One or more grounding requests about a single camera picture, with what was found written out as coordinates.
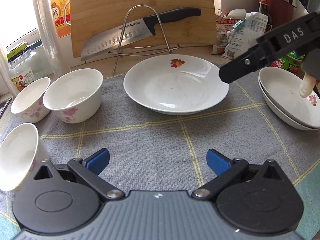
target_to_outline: white star logo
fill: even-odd
[[[162,198],[163,195],[161,193],[157,193],[155,195],[153,195],[155,198],[159,199],[159,198]]]

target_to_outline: orange plastic bottle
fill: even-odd
[[[63,9],[65,4],[70,0],[50,0],[51,10],[55,25],[58,31],[58,37],[63,37],[71,33],[71,26],[65,24],[63,20]],[[66,8],[67,22],[70,22],[70,4]]]

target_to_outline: robotic arm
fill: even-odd
[[[219,76],[223,82],[231,83],[293,50],[298,55],[307,54],[301,68],[320,80],[320,15],[317,12],[275,28],[258,38],[257,43],[220,68]]]

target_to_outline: dark glass bottle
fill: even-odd
[[[268,16],[266,32],[272,29],[272,18],[269,11],[269,0],[259,0],[259,12]]]

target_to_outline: hand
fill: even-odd
[[[306,98],[307,96],[309,96],[312,93],[315,85],[317,85],[318,83],[319,81],[317,81],[316,78],[309,75],[308,73],[305,73],[300,85],[300,96],[302,98]]]

